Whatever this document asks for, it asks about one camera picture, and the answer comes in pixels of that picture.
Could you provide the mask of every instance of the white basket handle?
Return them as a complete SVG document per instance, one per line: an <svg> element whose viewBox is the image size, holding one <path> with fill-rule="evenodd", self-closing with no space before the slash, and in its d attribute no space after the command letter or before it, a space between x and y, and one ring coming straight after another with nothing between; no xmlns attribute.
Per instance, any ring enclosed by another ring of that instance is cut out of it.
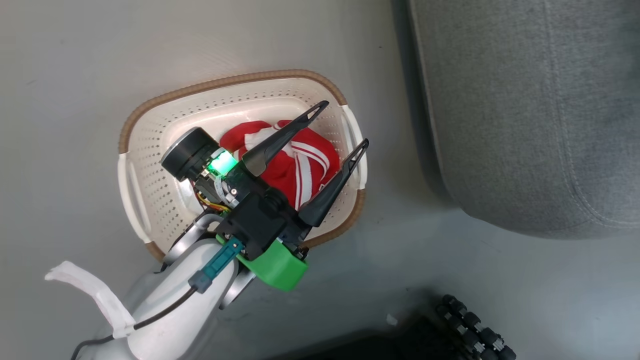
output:
<svg viewBox="0 0 640 360"><path fill-rule="evenodd" d="M118 158L118 185L120 187L120 196L122 198L122 204L124 205L124 211L127 213L127 218L133 227L133 231L136 235L145 243L150 243L151 239L148 233L151 232L151 223L147 215L147 210L143 206L142 192L138 187L138 179L136 177L136 171L127 159L127 153L120 154ZM133 187L133 194L135 200L131 197L131 189Z"/></svg>
<svg viewBox="0 0 640 360"><path fill-rule="evenodd" d="M358 122L356 121L355 115L351 109L349 109L349 105L340 105L344 112L344 118L346 120L346 124L348 126L347 133L351 138L351 143L349 144L349 151L353 151L353 149L362 142L362 133L360 132L360 127L358 126ZM364 154L360 162L358 163L357 170L353 173L353 176L359 178L358 189L362 190L365 188L367 184L367 155Z"/></svg>

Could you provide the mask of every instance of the red and white garment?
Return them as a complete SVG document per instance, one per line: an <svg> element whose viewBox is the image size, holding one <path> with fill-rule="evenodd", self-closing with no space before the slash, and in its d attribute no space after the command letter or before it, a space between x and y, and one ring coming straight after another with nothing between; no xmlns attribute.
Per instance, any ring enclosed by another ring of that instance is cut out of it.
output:
<svg viewBox="0 0 640 360"><path fill-rule="evenodd" d="M220 146L237 160L278 129L290 123L280 120L274 126L264 121L242 123L227 131ZM340 169L340 158L331 142L311 129L303 129L273 158L261 178L280 190L294 209L313 197Z"/></svg>

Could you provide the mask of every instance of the gray sofa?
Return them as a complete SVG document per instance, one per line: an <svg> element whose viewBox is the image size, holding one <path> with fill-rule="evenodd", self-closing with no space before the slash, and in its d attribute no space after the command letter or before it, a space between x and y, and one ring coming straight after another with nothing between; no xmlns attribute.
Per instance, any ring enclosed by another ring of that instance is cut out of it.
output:
<svg viewBox="0 0 640 360"><path fill-rule="evenodd" d="M413 0L445 185L546 238L640 229L638 0Z"/></svg>

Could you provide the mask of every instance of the teal connector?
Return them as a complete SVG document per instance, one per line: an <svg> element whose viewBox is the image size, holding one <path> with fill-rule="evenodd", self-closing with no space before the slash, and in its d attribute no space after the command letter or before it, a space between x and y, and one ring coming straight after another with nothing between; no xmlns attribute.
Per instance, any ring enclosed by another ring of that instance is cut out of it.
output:
<svg viewBox="0 0 640 360"><path fill-rule="evenodd" d="M189 279L189 285L195 287L199 293L204 293L211 286L213 279L224 270L227 265L244 249L244 245L237 238L231 238L222 249L200 270Z"/></svg>

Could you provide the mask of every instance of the laundry basket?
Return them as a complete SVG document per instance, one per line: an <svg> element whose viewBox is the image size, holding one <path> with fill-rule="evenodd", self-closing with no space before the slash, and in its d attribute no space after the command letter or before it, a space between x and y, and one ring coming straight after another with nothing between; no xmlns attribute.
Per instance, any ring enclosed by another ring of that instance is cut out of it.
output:
<svg viewBox="0 0 640 360"><path fill-rule="evenodd" d="M219 141L240 123L295 119L322 100L330 105L310 128L331 141L343 160L362 141L362 135L340 90L315 72L232 76L176 90L138 106L120 134L118 184L127 217L149 251L162 260L202 212L189 181L179 183L160 165L164 152L182 134L199 126ZM362 210L366 182L367 159L363 157L322 225L305 240L307 247L351 227Z"/></svg>

